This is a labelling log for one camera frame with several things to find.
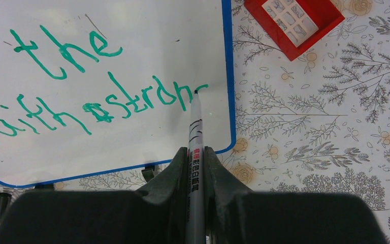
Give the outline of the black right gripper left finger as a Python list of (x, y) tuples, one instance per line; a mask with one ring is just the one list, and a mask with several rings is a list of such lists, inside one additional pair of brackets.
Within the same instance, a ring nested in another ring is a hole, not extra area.
[(184, 243), (187, 149), (137, 190), (28, 190), (6, 211), (0, 243)]

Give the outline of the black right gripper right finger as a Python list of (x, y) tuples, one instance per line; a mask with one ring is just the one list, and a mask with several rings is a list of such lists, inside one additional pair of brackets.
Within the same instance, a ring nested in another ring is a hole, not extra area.
[(336, 193), (253, 191), (204, 149), (211, 243), (386, 243), (365, 202)]

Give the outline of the green whiteboard marker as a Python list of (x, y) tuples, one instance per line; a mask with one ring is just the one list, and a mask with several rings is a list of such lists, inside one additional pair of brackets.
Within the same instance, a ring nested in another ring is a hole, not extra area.
[(194, 91), (188, 137), (188, 184), (185, 243), (205, 243), (203, 120), (199, 91)]

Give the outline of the blue framed whiteboard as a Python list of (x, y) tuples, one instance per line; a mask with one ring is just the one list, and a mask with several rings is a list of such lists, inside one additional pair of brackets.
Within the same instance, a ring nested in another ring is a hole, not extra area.
[(230, 1), (0, 1), (0, 184), (28, 187), (236, 141)]

